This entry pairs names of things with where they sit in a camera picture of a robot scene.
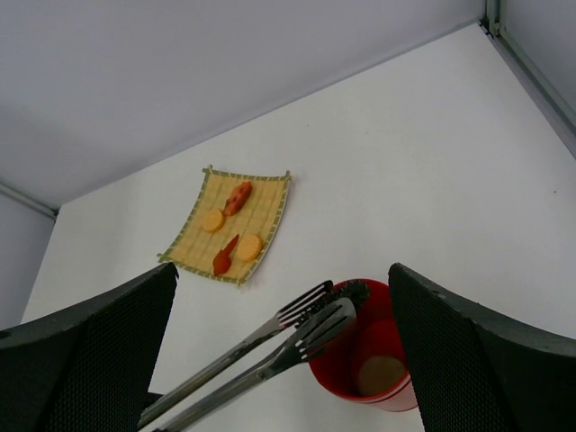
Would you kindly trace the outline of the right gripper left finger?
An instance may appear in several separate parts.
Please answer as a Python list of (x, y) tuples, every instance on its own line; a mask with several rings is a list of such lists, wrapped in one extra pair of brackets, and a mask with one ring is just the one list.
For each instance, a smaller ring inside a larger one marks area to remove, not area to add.
[(135, 431), (176, 294), (158, 265), (1, 332), (3, 431)]

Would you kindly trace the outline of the red sausage piece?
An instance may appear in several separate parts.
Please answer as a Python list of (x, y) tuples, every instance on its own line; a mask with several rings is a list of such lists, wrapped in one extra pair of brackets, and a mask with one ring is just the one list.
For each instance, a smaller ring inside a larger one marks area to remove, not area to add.
[(212, 272), (216, 276), (225, 275), (231, 267), (230, 255), (239, 241), (239, 234), (230, 240), (230, 242), (221, 249), (212, 260)]

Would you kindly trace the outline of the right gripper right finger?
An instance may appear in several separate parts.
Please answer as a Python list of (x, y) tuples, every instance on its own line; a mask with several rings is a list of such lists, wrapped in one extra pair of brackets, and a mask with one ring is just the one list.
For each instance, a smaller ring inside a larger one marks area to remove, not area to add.
[(393, 314), (427, 431), (573, 431), (575, 341), (396, 263)]

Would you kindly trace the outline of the red cylindrical lunch container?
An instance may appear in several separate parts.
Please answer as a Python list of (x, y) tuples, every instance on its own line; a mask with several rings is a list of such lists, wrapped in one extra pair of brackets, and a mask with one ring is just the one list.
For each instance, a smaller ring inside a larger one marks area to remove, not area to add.
[(386, 283), (358, 281), (367, 289), (356, 322), (319, 357), (312, 375), (326, 391), (355, 404), (389, 412), (418, 406)]

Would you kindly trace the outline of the black seaweed roll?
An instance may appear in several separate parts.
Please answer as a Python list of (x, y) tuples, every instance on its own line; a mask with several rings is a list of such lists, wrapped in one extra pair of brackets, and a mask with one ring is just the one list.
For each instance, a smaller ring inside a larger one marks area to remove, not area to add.
[(338, 283), (331, 292), (324, 296), (324, 302), (329, 304), (336, 300), (348, 298), (359, 312), (370, 297), (367, 282), (361, 279), (352, 279)]

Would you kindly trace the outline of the yellow round slice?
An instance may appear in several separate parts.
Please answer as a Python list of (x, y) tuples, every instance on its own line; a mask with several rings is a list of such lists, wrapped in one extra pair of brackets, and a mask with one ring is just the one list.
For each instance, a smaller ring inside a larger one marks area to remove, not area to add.
[(225, 215), (220, 209), (213, 208), (207, 211), (202, 219), (202, 229), (209, 233), (220, 230), (225, 223)]
[(246, 235), (238, 243), (237, 257), (243, 262), (251, 262), (260, 254), (262, 247), (263, 242), (258, 235)]

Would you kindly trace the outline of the white rice ball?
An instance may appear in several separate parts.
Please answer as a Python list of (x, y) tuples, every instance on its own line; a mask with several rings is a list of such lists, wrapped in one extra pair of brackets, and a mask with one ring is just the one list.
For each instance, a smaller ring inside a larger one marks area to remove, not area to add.
[(358, 392), (363, 397), (387, 392), (402, 379), (406, 371), (404, 363), (393, 356), (372, 356), (364, 361), (358, 371)]

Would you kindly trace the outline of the orange fried shrimp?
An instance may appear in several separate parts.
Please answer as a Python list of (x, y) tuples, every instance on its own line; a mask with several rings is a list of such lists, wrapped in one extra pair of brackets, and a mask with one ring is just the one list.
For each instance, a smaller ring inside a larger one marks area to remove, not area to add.
[(252, 193), (252, 183), (249, 181), (239, 184), (229, 195), (224, 204), (222, 213), (226, 217), (237, 214), (245, 205)]

